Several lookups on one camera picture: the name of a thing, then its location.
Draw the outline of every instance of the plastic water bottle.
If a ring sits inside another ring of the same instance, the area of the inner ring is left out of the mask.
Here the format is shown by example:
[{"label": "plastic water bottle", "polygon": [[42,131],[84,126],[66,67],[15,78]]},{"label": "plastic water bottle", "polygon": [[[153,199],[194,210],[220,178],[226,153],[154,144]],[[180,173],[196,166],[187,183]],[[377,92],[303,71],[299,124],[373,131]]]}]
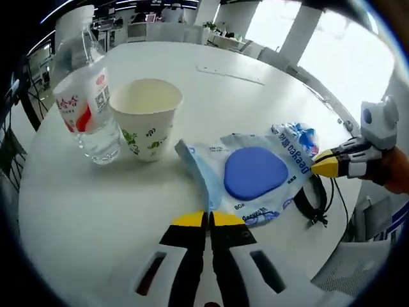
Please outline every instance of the plastic water bottle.
[{"label": "plastic water bottle", "polygon": [[90,31],[92,15],[93,6],[84,6],[58,21],[56,44],[61,42],[50,81],[59,112],[79,147],[95,163],[107,164],[119,154],[120,128],[109,109],[105,51]]}]

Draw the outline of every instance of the paper cup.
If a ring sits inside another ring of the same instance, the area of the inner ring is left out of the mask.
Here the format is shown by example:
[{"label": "paper cup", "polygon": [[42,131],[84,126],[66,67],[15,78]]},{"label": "paper cup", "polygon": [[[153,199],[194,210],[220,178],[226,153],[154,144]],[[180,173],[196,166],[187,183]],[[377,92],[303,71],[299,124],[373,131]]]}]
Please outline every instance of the paper cup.
[{"label": "paper cup", "polygon": [[157,79],[135,80],[111,95],[109,104],[131,151],[142,161],[163,157],[183,95]]}]

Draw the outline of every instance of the blue pad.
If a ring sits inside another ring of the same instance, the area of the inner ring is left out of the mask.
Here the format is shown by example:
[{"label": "blue pad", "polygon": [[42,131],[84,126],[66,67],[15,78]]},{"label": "blue pad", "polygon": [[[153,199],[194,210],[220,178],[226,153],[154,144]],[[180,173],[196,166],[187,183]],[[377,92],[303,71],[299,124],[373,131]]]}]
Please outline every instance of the blue pad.
[{"label": "blue pad", "polygon": [[233,152],[224,166],[224,187],[238,200],[253,200],[286,181],[285,163],[261,147],[245,147]]}]

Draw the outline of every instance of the round table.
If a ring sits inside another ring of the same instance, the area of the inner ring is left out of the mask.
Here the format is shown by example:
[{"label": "round table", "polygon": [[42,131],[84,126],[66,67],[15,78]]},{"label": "round table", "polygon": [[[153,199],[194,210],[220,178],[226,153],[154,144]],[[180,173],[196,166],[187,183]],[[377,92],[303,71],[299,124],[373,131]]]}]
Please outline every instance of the round table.
[{"label": "round table", "polygon": [[[144,77],[179,87],[184,99],[172,145],[180,138],[191,143],[212,142],[232,132],[265,134],[272,123],[291,121],[314,127],[321,151],[350,137],[338,116],[302,83],[241,54],[189,43],[127,43],[108,53],[107,66],[111,91]],[[223,74],[198,70],[205,66]],[[132,251],[157,244],[173,218],[204,208],[200,191],[172,148],[161,161],[144,164],[123,142],[113,163],[98,166],[77,148],[55,106],[35,136],[22,177],[22,245],[46,282],[68,300],[103,283]],[[323,183],[329,193],[330,181]],[[339,186],[351,216],[360,180],[340,178]],[[345,226],[346,214],[335,193],[328,228],[320,223],[308,228],[292,204],[252,232],[313,278]],[[197,300],[221,303],[209,249],[204,265]]]}]

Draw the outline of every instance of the water bottle label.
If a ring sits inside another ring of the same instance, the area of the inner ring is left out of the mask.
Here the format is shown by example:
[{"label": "water bottle label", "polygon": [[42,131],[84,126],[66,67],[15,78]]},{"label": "water bottle label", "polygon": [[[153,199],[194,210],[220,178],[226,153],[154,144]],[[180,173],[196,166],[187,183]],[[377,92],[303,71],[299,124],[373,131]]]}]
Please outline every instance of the water bottle label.
[{"label": "water bottle label", "polygon": [[71,80],[75,81],[59,93],[54,93],[68,130],[76,133],[91,132],[101,127],[110,117],[106,68],[87,81],[80,81],[74,76]]}]

